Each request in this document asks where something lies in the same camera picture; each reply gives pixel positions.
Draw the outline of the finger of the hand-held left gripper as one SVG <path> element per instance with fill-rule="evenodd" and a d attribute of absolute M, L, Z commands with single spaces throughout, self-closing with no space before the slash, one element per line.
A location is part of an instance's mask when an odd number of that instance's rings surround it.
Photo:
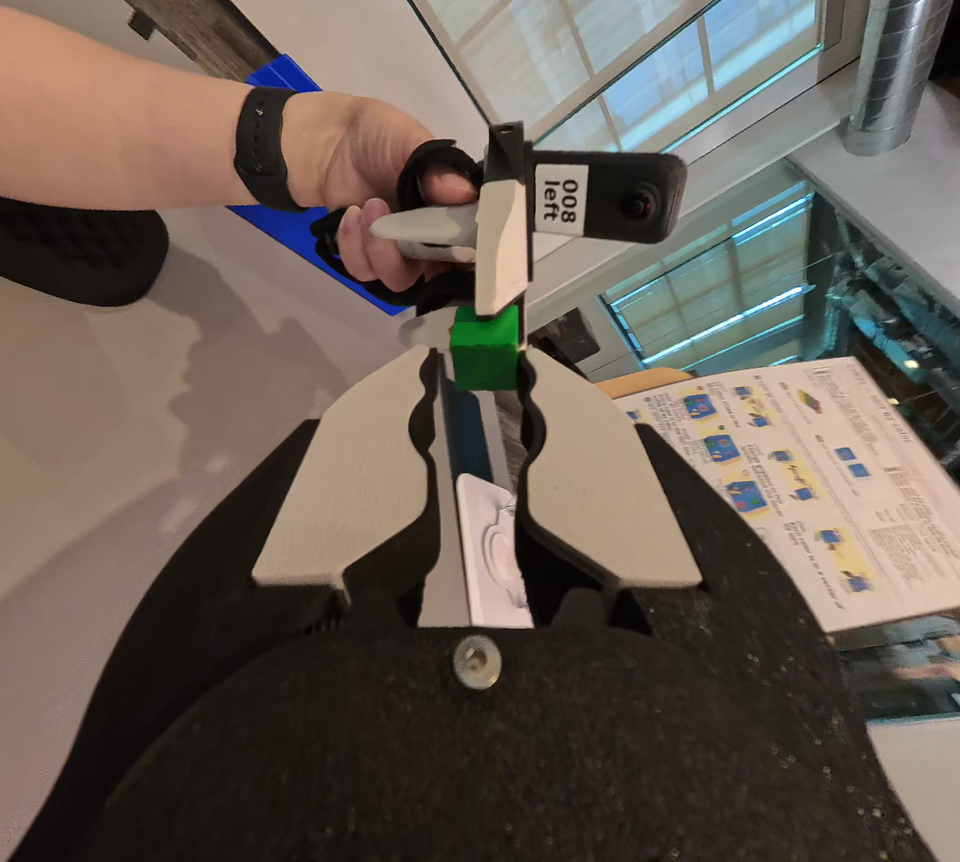
<path fill-rule="evenodd" d="M 429 312 L 398 324 L 397 339 L 403 347 L 417 346 L 450 352 L 454 312 Z"/>
<path fill-rule="evenodd" d="M 479 318 L 491 319 L 529 286 L 525 185 L 517 180 L 483 184 L 476 225 L 474 309 Z"/>

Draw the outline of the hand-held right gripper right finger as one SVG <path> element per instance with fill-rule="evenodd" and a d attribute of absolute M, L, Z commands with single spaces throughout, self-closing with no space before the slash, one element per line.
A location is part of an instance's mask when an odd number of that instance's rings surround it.
<path fill-rule="evenodd" d="M 533 618 L 574 590 L 608 612 L 621 592 L 685 590 L 703 576 L 631 418 L 536 349 L 518 361 L 521 439 L 515 555 Z"/>

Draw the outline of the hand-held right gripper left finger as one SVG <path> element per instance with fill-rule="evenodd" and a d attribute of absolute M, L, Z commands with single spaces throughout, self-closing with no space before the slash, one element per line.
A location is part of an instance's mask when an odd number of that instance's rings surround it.
<path fill-rule="evenodd" d="M 258 588 L 322 587 L 346 605 L 384 592 L 402 618 L 421 617 L 441 552 L 440 363 L 416 346 L 323 413 L 253 566 Z"/>

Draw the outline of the green wooden cube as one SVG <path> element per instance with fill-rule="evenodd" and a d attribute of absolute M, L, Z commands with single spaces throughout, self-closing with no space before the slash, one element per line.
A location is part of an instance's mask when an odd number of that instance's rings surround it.
<path fill-rule="evenodd" d="M 515 392 L 519 377 L 521 313 L 516 304 L 480 318 L 458 306 L 450 333 L 454 385 L 461 392 Z"/>

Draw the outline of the blue plastic bin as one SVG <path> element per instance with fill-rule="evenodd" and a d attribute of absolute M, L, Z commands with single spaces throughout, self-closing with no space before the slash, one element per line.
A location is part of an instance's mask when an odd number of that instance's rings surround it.
<path fill-rule="evenodd" d="M 246 78 L 246 82 L 252 87 L 290 88 L 295 91 L 321 89 L 287 54 L 279 55 L 270 63 L 258 67 Z M 311 226 L 327 216 L 326 208 L 310 208 L 303 213 L 275 211 L 260 205 L 230 206 L 229 210 L 389 316 L 395 316 L 406 308 L 403 304 L 391 304 L 380 299 L 370 291 L 368 283 L 359 283 L 338 273 L 318 256 L 317 239 L 311 232 Z"/>

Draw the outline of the person's left forearm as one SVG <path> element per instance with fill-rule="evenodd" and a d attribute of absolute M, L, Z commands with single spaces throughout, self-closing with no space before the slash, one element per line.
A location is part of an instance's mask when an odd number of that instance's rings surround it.
<path fill-rule="evenodd" d="M 1 194 L 54 207 L 250 205 L 234 168 L 250 88 L 1 11 Z"/>

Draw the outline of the person's left hand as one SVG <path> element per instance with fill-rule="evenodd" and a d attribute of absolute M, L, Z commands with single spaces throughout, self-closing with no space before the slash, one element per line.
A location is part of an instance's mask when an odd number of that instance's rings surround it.
<path fill-rule="evenodd" d="M 283 109 L 281 150 L 287 183 L 301 207 L 344 209 L 337 242 L 354 280 L 410 288 L 453 268 L 450 262 L 402 256 L 394 242 L 371 233 L 397 210 L 398 179 L 420 145 L 434 138 L 400 109 L 333 91 L 300 93 Z"/>

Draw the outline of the dark equipment case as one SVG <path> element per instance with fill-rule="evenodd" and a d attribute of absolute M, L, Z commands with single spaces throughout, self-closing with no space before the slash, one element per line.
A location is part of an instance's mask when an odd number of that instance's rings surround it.
<path fill-rule="evenodd" d="M 586 374 L 580 363 L 601 352 L 594 332 L 578 307 L 534 330 L 530 345 L 582 377 Z"/>

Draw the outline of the tall window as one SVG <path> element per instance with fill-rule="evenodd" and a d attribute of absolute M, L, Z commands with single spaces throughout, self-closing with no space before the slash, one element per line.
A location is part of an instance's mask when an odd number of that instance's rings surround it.
<path fill-rule="evenodd" d="M 810 67 L 826 0 L 408 0 L 489 123 L 669 151 Z"/>

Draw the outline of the black wristwatch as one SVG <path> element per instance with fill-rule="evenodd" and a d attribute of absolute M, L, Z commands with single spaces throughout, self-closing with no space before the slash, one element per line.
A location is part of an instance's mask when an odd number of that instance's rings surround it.
<path fill-rule="evenodd" d="M 283 112 L 298 92 L 293 88 L 253 87 L 239 112 L 234 170 L 254 202 L 275 211 L 302 213 L 289 188 L 282 152 Z"/>

